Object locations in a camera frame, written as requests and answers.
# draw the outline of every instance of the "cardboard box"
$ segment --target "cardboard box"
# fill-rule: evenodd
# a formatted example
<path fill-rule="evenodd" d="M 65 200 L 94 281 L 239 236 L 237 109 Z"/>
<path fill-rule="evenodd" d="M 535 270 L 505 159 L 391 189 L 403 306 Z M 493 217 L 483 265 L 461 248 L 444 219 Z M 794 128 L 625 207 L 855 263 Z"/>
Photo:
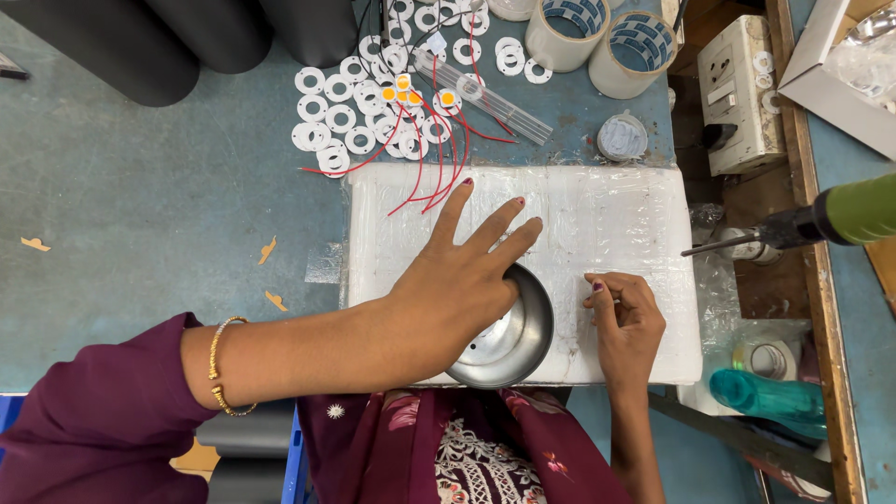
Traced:
<path fill-rule="evenodd" d="M 855 7 L 855 15 L 869 9 L 873 13 L 876 9 L 870 6 L 872 3 L 888 2 L 861 2 Z M 896 161 L 896 115 L 823 70 L 824 60 L 848 7 L 849 0 L 818 0 L 778 92 Z M 867 15 L 857 19 L 861 21 L 865 17 Z"/>

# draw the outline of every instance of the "metal bowl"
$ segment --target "metal bowl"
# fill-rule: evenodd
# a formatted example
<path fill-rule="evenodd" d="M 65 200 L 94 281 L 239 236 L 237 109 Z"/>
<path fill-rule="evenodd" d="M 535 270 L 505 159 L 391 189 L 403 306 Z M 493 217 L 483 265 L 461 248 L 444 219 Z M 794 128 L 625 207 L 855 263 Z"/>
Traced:
<path fill-rule="evenodd" d="M 504 273 L 520 286 L 520 297 L 503 317 L 473 338 L 448 376 L 475 388 L 520 383 L 547 355 L 554 337 L 554 309 L 538 278 L 517 264 Z"/>

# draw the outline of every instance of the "plastic bottle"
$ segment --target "plastic bottle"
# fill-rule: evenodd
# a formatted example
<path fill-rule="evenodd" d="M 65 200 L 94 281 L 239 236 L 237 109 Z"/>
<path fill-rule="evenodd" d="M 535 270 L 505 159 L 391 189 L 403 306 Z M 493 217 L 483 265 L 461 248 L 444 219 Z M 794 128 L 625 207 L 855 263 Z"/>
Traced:
<path fill-rule="evenodd" d="M 828 438 L 822 388 L 814 383 L 720 369 L 712 373 L 710 391 L 717 401 L 745 415 L 774 420 L 810 438 Z"/>

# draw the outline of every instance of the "white embroidery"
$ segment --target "white embroidery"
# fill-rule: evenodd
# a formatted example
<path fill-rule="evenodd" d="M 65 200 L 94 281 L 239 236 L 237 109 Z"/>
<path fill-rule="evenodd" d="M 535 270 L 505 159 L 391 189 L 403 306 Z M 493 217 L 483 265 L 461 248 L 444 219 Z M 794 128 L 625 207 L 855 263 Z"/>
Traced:
<path fill-rule="evenodd" d="M 345 414 L 345 408 L 343 408 L 339 404 L 332 404 L 329 408 L 327 408 L 327 416 L 334 420 L 340 418 L 343 414 Z"/>

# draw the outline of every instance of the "gold bracelet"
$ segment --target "gold bracelet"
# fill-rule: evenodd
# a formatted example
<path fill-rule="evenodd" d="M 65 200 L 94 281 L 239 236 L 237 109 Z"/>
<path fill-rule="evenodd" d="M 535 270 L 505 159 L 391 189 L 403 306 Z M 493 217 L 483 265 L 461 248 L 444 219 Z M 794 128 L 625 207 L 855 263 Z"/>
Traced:
<path fill-rule="evenodd" d="M 211 340 L 211 357 L 209 358 L 209 379 L 216 379 L 219 377 L 218 373 L 218 362 L 215 360 L 215 356 L 218 353 L 218 340 L 221 338 L 221 333 L 224 332 L 224 327 L 227 327 L 227 324 L 233 322 L 234 320 L 238 320 L 244 324 L 248 324 L 249 321 L 244 317 L 231 317 L 224 321 L 223 324 L 218 326 L 218 331 L 215 332 L 215 337 Z M 218 404 L 220 407 L 224 409 L 224 411 L 230 416 L 246 416 L 252 412 L 253 409 L 258 405 L 255 403 L 249 406 L 249 409 L 244 412 L 235 412 L 233 408 L 230 407 L 230 404 L 227 404 L 227 401 L 224 400 L 224 387 L 220 384 L 215 386 L 211 390 L 211 394 L 215 396 L 215 399 L 218 399 Z"/>

